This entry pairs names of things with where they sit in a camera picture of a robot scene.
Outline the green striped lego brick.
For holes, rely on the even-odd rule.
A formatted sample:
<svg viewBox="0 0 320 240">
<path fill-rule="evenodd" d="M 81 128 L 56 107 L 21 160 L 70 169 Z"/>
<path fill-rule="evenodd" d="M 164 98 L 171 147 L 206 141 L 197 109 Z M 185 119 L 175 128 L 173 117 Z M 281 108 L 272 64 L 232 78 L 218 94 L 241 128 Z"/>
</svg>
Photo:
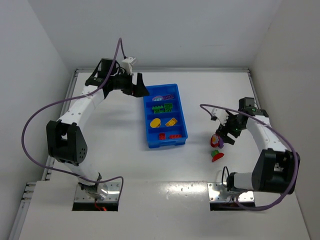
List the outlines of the green striped lego brick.
<svg viewBox="0 0 320 240">
<path fill-rule="evenodd" d="M 164 103 L 163 106 L 164 106 L 164 111 L 166 113 L 172 112 L 172 110 L 173 110 L 173 104 L 172 103 Z"/>
</svg>

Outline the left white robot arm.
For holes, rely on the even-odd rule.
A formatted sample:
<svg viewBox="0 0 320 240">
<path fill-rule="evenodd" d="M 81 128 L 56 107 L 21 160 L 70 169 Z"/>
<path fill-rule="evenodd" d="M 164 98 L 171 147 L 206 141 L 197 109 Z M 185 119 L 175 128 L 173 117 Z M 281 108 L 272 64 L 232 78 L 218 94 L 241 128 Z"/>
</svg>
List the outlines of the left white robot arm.
<svg viewBox="0 0 320 240">
<path fill-rule="evenodd" d="M 88 147 L 82 131 L 111 91 L 120 90 L 136 98 L 149 95 L 141 73 L 133 83 L 132 68 L 136 61 L 135 57 L 127 57 L 120 63 L 103 58 L 85 81 L 81 98 L 57 121 L 51 120 L 46 125 L 49 155 L 67 166 L 77 176 L 80 189 L 95 200 L 105 200 L 108 190 L 101 183 L 101 174 L 85 160 Z"/>
</svg>

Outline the yellow lego brick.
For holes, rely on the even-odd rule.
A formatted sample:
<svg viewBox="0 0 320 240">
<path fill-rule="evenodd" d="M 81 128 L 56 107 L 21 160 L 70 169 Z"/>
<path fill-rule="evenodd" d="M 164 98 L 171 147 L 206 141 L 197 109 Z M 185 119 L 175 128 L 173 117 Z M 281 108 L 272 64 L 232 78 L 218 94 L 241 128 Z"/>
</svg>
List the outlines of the yellow lego brick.
<svg viewBox="0 0 320 240">
<path fill-rule="evenodd" d="M 172 127 L 174 126 L 175 124 L 177 124 L 178 120 L 176 118 L 171 118 L 166 124 L 165 126 L 166 127 Z"/>
</svg>

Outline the red white flower lego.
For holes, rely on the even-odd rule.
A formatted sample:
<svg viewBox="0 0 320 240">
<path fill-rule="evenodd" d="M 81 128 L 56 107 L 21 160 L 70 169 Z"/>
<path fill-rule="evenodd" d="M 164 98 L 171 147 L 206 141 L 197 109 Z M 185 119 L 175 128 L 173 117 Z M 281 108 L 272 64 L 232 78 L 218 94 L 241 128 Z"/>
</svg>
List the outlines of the red white flower lego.
<svg viewBox="0 0 320 240">
<path fill-rule="evenodd" d="M 210 145 L 213 148 L 218 148 L 220 146 L 220 137 L 217 134 L 211 136 Z"/>
</svg>

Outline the purple square lego brick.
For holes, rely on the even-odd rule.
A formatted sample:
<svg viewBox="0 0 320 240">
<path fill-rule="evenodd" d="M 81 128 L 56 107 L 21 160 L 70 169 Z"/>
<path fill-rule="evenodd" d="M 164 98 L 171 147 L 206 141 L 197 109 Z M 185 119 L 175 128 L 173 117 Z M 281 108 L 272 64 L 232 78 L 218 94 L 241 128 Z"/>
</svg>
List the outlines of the purple square lego brick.
<svg viewBox="0 0 320 240">
<path fill-rule="evenodd" d="M 163 100 L 171 100 L 171 99 L 174 99 L 174 95 L 173 94 L 168 94 L 168 95 L 164 95 L 162 97 Z"/>
</svg>

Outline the small red lego brick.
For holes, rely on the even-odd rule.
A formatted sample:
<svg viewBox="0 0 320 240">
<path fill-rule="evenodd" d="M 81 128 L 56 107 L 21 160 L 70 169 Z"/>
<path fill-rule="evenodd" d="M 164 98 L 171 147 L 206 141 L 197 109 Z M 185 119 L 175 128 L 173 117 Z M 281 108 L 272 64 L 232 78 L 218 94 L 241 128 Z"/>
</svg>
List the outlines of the small red lego brick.
<svg viewBox="0 0 320 240">
<path fill-rule="evenodd" d="M 165 139 L 166 139 L 165 133 L 159 133 L 158 139 L 159 139 L 159 140 L 165 140 Z"/>
</svg>

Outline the green small lego brick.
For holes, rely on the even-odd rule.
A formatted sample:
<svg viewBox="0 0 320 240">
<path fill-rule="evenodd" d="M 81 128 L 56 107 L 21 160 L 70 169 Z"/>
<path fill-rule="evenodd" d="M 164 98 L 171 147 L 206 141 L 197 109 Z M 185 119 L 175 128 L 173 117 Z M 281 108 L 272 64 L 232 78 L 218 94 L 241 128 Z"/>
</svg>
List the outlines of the green small lego brick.
<svg viewBox="0 0 320 240">
<path fill-rule="evenodd" d="M 211 152 L 211 157 L 213 158 L 213 157 L 215 157 L 216 155 L 218 155 L 220 152 L 217 150 L 217 149 L 215 149 L 215 150 L 213 150 L 212 152 Z"/>
</svg>

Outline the purple round lego piece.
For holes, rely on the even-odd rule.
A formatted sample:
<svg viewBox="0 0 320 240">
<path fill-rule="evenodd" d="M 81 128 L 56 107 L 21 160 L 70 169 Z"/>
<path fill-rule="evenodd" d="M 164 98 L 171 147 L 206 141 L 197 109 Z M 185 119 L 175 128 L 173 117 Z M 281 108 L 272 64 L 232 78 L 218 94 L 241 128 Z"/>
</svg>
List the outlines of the purple round lego piece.
<svg viewBox="0 0 320 240">
<path fill-rule="evenodd" d="M 161 95 L 157 95 L 157 96 L 152 98 L 153 102 L 162 101 L 162 100 L 163 100 L 163 97 Z"/>
</svg>

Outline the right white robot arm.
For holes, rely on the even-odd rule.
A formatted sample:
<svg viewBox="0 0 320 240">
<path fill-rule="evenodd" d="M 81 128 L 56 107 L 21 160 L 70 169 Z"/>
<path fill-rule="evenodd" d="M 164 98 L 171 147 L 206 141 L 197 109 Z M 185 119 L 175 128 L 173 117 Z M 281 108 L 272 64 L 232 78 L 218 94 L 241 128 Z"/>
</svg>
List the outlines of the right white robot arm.
<svg viewBox="0 0 320 240">
<path fill-rule="evenodd" d="M 294 158 L 299 158 L 299 155 L 288 150 L 269 129 L 269 115 L 264 109 L 255 106 L 252 97 L 239 100 L 237 114 L 219 108 L 214 108 L 211 113 L 212 120 L 220 122 L 215 133 L 225 144 L 234 145 L 241 132 L 247 130 L 259 151 L 259 158 L 251 172 L 229 174 L 226 179 L 228 191 L 286 192 L 289 195 L 294 192 L 297 179 L 295 163 L 300 162 Z"/>
</svg>

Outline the red half round lego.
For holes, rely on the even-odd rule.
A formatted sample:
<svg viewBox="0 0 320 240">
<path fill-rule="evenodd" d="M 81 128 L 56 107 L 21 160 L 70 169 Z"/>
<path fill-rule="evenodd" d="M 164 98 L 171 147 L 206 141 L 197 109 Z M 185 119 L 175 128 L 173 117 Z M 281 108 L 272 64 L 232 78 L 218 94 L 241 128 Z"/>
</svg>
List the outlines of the red half round lego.
<svg viewBox="0 0 320 240">
<path fill-rule="evenodd" d="M 215 162 L 219 159 L 221 159 L 224 156 L 224 153 L 220 152 L 218 155 L 216 155 L 215 157 L 212 157 L 212 162 Z"/>
</svg>

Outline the yellow oval lego piece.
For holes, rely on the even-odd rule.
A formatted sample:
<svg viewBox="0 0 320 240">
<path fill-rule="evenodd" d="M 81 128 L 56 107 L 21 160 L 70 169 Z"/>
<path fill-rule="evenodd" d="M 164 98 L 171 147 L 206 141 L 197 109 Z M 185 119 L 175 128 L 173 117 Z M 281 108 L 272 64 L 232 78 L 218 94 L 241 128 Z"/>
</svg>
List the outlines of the yellow oval lego piece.
<svg viewBox="0 0 320 240">
<path fill-rule="evenodd" d="M 154 118 L 151 122 L 150 122 L 150 127 L 151 128 L 158 128 L 161 126 L 161 119 L 160 118 Z"/>
</svg>

